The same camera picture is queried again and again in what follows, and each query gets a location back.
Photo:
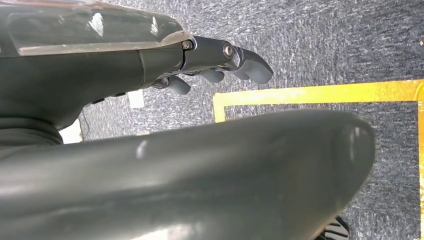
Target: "metal screw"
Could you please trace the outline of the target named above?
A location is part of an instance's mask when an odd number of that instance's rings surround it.
[[[184,50],[190,50],[193,49],[193,43],[190,40],[185,40],[182,42],[182,49]]]
[[[234,48],[229,43],[224,44],[223,52],[227,59],[231,59],[234,56]]]

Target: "prosthetic hand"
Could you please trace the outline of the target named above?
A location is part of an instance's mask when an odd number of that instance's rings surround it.
[[[71,125],[83,106],[149,87],[187,94],[178,75],[224,73],[265,84],[270,66],[228,41],[192,36],[174,19],[95,1],[3,1],[0,113]]]

